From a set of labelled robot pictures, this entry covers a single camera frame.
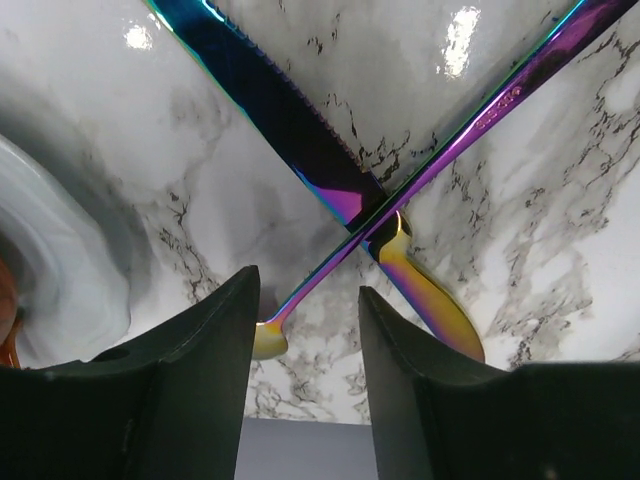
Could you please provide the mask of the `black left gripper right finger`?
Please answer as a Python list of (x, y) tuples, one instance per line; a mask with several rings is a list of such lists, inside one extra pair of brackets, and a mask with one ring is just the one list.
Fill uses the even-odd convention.
[(359, 322), (382, 479), (635, 479), (639, 366), (503, 371), (449, 348), (374, 289)]

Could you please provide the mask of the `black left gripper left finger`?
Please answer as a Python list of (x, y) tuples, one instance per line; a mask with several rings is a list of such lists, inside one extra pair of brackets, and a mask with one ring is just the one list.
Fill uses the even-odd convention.
[(247, 266), (89, 362), (1, 371), (5, 479), (230, 479), (258, 316)]

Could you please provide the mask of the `iridescent rainbow spoon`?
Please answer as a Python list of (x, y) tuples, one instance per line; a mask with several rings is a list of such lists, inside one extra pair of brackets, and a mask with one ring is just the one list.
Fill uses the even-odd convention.
[(360, 210), (357, 229), (296, 288), (272, 317), (257, 325), (254, 358), (266, 360), (286, 352), (285, 319), (322, 279), (357, 245), (362, 244), (438, 338), (471, 357), (482, 359), (483, 348), (467, 316), (449, 294), (409, 259), (406, 252), (409, 235), (399, 209), (473, 142), (619, 20), (632, 5), (630, 1), (577, 2), (511, 68), (509, 74), (483, 96), (481, 104), (389, 199), (375, 211)]

